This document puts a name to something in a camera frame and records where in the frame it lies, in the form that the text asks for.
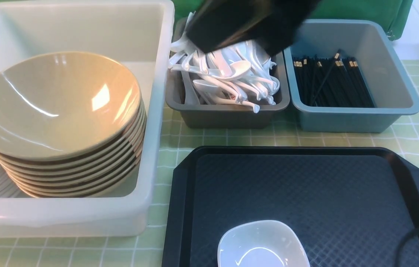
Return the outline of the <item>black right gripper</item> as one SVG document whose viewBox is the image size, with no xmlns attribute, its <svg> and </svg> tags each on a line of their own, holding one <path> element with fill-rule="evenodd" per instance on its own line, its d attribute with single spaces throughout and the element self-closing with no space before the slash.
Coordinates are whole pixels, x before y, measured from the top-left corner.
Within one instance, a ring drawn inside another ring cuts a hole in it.
<svg viewBox="0 0 419 267">
<path fill-rule="evenodd" d="M 204 53 L 253 40 L 269 56 L 292 44 L 318 0 L 205 0 L 186 29 Z"/>
</svg>

